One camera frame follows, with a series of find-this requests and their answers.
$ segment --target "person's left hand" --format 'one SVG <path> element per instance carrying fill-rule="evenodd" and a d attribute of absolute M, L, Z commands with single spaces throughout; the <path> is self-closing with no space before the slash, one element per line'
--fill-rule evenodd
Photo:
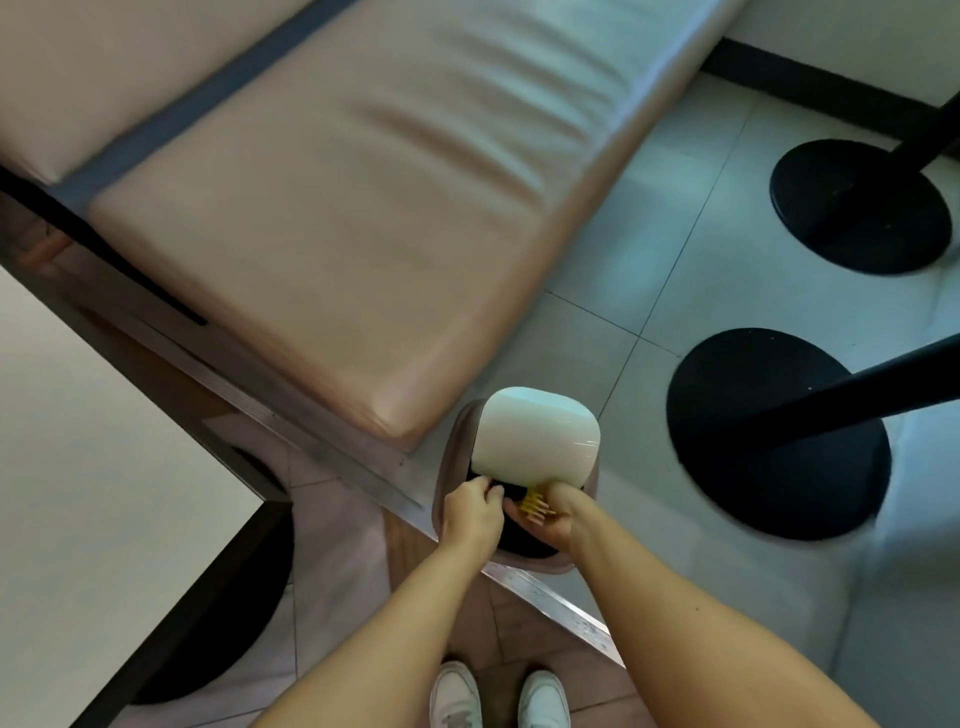
<path fill-rule="evenodd" d="M 440 546 L 456 551 L 480 571 L 490 561 L 503 531 L 503 486 L 475 477 L 444 498 Z"/>

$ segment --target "baseboard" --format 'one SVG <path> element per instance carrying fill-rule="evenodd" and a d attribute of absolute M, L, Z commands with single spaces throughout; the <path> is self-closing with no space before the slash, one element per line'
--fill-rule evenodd
<path fill-rule="evenodd" d="M 895 139 L 906 138 L 936 111 L 920 101 L 728 38 L 713 49 L 703 70 Z M 960 158 L 960 144 L 948 153 Z"/>

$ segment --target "shoe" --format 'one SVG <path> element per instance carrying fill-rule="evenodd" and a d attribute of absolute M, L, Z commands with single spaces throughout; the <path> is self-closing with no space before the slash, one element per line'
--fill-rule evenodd
<path fill-rule="evenodd" d="M 430 693 L 430 728 L 483 728 L 480 691 L 463 663 L 441 665 Z"/>
<path fill-rule="evenodd" d="M 560 678 L 546 670 L 527 678 L 516 723 L 519 728 L 570 728 L 570 709 Z"/>

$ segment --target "cushioned seat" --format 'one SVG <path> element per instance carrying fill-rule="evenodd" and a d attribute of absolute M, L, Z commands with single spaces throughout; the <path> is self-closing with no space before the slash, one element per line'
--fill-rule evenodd
<path fill-rule="evenodd" d="M 11 0 L 0 8 L 0 163 L 52 184 L 306 0 Z"/>
<path fill-rule="evenodd" d="M 741 0 L 359 0 L 94 227 L 409 446 L 491 359 Z"/>

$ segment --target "forearm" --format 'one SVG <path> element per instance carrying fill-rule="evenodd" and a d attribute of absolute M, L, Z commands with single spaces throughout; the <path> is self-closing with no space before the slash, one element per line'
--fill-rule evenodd
<path fill-rule="evenodd" d="M 474 576 L 455 549 L 438 547 L 376 615 L 287 691 L 256 728 L 414 725 Z"/>
<path fill-rule="evenodd" d="M 660 728 L 874 726 L 791 646 L 670 570 L 600 509 L 571 549 Z"/>

